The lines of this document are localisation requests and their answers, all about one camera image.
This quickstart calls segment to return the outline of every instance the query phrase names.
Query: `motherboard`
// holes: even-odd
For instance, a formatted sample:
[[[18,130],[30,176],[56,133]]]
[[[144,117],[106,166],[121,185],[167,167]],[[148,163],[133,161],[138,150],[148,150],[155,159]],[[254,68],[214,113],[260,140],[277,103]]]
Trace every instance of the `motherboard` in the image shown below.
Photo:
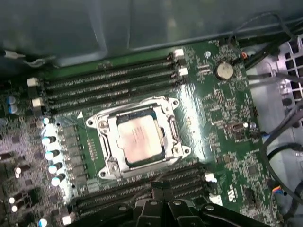
[[[220,39],[1,81],[1,226],[62,227],[149,198],[158,180],[197,208],[272,224],[258,112],[237,58]]]

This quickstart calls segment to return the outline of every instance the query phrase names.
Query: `capacitor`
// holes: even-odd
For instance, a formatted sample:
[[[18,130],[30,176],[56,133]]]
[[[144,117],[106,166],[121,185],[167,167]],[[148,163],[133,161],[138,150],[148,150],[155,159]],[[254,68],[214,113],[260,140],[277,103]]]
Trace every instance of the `capacitor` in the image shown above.
[[[222,61],[215,67],[214,74],[219,80],[228,80],[233,76],[233,67],[230,63]]]
[[[18,100],[16,97],[14,97],[14,96],[8,96],[8,97],[6,98],[6,102],[7,102],[7,104],[9,104],[9,105],[14,105],[14,104],[18,104],[18,103],[19,103],[19,100]]]
[[[18,113],[18,107],[16,105],[10,105],[9,106],[9,113],[10,114],[17,114]]]
[[[9,158],[11,158],[11,157],[12,157],[12,154],[11,154],[11,153],[3,153],[3,154],[0,154],[0,161],[9,159]]]
[[[52,186],[57,187],[64,179],[65,179],[65,174],[59,174],[52,178],[51,184]]]
[[[28,198],[25,197],[23,200],[20,200],[19,202],[15,203],[15,205],[11,207],[11,211],[17,212],[17,210],[21,209],[27,204],[28,204]]]
[[[248,125],[247,122],[244,122],[244,123],[243,123],[243,127],[244,127],[245,129],[248,128],[248,126],[249,126],[249,125]]]
[[[57,138],[55,136],[45,136],[42,138],[41,142],[43,145],[48,145],[50,143],[56,142]]]
[[[20,175],[21,173],[30,169],[29,165],[18,166],[15,168],[15,174]]]
[[[42,120],[42,123],[45,124],[45,125],[51,124],[51,123],[54,123],[54,122],[55,122],[55,120],[53,118],[49,118],[49,117],[45,117]]]
[[[58,156],[60,152],[58,150],[51,150],[45,153],[45,159],[48,161],[53,160],[54,157]]]
[[[254,122],[251,122],[250,123],[250,128],[251,129],[255,129],[257,127],[257,124],[256,123],[254,123]]]
[[[22,198],[23,198],[23,194],[21,192],[17,193],[17,194],[15,194],[15,195],[13,195],[12,197],[9,198],[9,203],[14,204],[16,201],[18,201]]]
[[[51,223],[51,218],[49,216],[43,216],[39,222],[38,226],[39,227],[48,227],[48,225]]]
[[[62,166],[63,166],[63,164],[61,162],[53,164],[53,165],[48,167],[48,172],[50,174],[55,174]]]

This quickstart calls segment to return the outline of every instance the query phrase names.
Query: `screw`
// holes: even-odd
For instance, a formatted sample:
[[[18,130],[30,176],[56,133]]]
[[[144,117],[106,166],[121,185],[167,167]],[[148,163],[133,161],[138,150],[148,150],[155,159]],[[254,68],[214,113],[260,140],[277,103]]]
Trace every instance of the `screw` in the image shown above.
[[[113,171],[116,171],[117,169],[118,169],[118,166],[117,166],[116,164],[113,164],[113,165],[112,165],[112,170],[113,170]]]
[[[212,54],[210,53],[210,51],[205,51],[204,57],[206,57],[207,59],[209,59],[210,56],[212,56]]]
[[[100,121],[99,122],[99,127],[100,128],[106,128],[107,127],[107,122],[106,121]]]
[[[214,210],[214,207],[213,206],[210,206],[210,205],[207,205],[205,207],[205,209],[209,210],[209,211],[213,211]]]
[[[174,204],[175,204],[175,205],[181,205],[181,201],[180,201],[180,200],[175,200],[175,201],[174,201]]]
[[[178,148],[173,148],[172,151],[173,151],[174,153],[179,153],[179,149],[178,149]]]

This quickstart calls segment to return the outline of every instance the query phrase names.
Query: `electrolytic capacitor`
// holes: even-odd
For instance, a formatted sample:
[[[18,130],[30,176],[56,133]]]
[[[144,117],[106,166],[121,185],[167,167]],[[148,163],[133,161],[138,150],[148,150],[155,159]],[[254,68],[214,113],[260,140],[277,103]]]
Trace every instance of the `electrolytic capacitor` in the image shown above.
[[[28,198],[25,197],[23,200],[20,200],[19,202],[15,203],[14,206],[11,207],[11,211],[17,212],[17,210],[21,209],[27,204],[28,204]]]
[[[53,165],[48,167],[48,172],[50,174],[55,174],[62,166],[63,166],[63,164],[61,162],[53,164]]]
[[[257,127],[257,124],[256,123],[254,123],[254,122],[251,122],[250,123],[250,128],[251,129],[255,129]]]
[[[41,142],[43,145],[48,145],[50,143],[56,142],[57,138],[55,136],[45,136],[42,138]]]
[[[43,216],[39,222],[38,226],[39,227],[48,227],[48,225],[51,223],[51,218],[49,216]]]
[[[30,166],[29,165],[23,165],[23,166],[18,166],[15,168],[15,174],[21,174],[23,173],[24,171],[27,171],[30,169]]]
[[[8,96],[8,97],[6,98],[6,102],[7,102],[7,104],[9,104],[9,105],[14,105],[14,104],[18,104],[18,103],[19,103],[19,99],[17,99],[17,98],[14,97],[14,96]]]
[[[15,195],[13,195],[12,197],[9,198],[9,203],[14,204],[16,201],[22,199],[23,197],[24,196],[21,192],[17,193],[17,194],[15,194]]]
[[[10,114],[18,114],[18,107],[16,105],[9,106],[9,113]]]
[[[11,154],[11,153],[3,153],[3,154],[0,154],[0,161],[9,159],[9,158],[11,158],[11,157],[12,157],[12,154]]]
[[[45,118],[43,118],[43,120],[42,120],[42,123],[43,124],[51,124],[51,123],[54,123],[55,122],[55,120],[53,119],[53,118],[49,118],[49,117],[45,117]]]
[[[45,153],[45,158],[48,161],[53,160],[54,157],[58,156],[60,154],[60,152],[58,150],[51,150],[51,151],[47,151]]]
[[[57,176],[55,176],[55,177],[53,177],[52,178],[52,181],[51,181],[51,184],[52,184],[52,186],[58,186],[60,183],[61,183],[61,181],[63,181],[65,179],[65,174],[59,174],[59,175],[57,175]]]

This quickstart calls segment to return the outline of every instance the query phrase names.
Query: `cpu socket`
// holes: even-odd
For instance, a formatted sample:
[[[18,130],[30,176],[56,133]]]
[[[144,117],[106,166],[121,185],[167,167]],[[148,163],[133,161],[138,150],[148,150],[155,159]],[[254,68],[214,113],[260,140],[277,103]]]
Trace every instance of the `cpu socket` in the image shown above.
[[[98,131],[105,167],[103,179],[120,179],[170,166],[191,153],[181,145],[174,109],[176,98],[152,97],[103,110],[86,125]]]

